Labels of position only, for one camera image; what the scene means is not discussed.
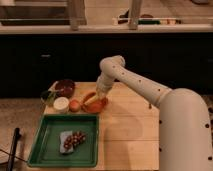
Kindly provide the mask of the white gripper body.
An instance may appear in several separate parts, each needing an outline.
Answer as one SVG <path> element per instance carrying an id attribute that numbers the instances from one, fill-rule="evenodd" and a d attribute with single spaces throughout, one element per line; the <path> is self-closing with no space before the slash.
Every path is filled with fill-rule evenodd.
<path id="1" fill-rule="evenodd" d="M 114 79 L 111 77 L 99 76 L 97 80 L 96 92 L 100 99 L 107 96 L 108 92 L 112 89 L 114 84 Z"/>

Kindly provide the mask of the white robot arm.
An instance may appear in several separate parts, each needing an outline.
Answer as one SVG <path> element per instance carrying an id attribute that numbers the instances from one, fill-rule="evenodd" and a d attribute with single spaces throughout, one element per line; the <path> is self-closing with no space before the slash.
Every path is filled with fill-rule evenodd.
<path id="1" fill-rule="evenodd" d="M 198 93 L 171 89 L 133 73 L 120 55 L 102 59 L 100 69 L 100 96 L 119 80 L 159 109 L 159 171 L 213 171 L 210 116 Z"/>

